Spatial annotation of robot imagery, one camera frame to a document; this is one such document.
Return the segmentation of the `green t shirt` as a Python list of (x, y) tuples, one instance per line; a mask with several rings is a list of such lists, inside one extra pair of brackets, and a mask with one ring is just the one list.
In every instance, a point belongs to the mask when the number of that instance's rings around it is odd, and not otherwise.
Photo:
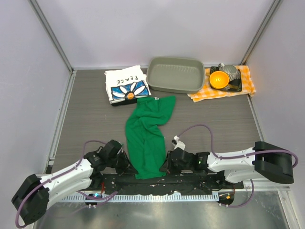
[(125, 125), (127, 149), (136, 179), (163, 177), (165, 140), (159, 126), (166, 124), (176, 104), (175, 96), (138, 99)]

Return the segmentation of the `grey plastic tray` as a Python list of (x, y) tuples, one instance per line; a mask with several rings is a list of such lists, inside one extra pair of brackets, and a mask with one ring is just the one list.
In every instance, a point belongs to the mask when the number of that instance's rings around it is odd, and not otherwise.
[(157, 91), (195, 94), (204, 81), (204, 64), (195, 59), (155, 57), (147, 68), (147, 83)]

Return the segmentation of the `orange bowl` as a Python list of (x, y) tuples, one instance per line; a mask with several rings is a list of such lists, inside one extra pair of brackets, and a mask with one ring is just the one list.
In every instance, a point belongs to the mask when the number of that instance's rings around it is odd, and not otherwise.
[(215, 71), (210, 74), (209, 83), (214, 89), (225, 88), (229, 84), (229, 76), (223, 71)]

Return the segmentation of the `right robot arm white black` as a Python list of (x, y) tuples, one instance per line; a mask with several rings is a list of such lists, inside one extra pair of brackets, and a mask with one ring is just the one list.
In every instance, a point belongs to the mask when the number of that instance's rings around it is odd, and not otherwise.
[(296, 162), (292, 152), (263, 141), (256, 142), (248, 149), (227, 153), (194, 154), (176, 146), (168, 151), (160, 171), (168, 174), (181, 173), (183, 170), (199, 174), (216, 173), (215, 182), (220, 188), (263, 177), (279, 184), (292, 184)]

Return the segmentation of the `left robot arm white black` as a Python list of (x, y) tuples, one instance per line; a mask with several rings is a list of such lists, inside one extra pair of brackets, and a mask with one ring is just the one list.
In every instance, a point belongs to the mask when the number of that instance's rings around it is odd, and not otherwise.
[(120, 176), (132, 169), (118, 141), (111, 140), (95, 151), (82, 152), (77, 162), (58, 172), (41, 177), (28, 176), (11, 199), (17, 210), (16, 227), (23, 229), (36, 222), (53, 204), (74, 192), (87, 188), (97, 190), (106, 167), (115, 168)]

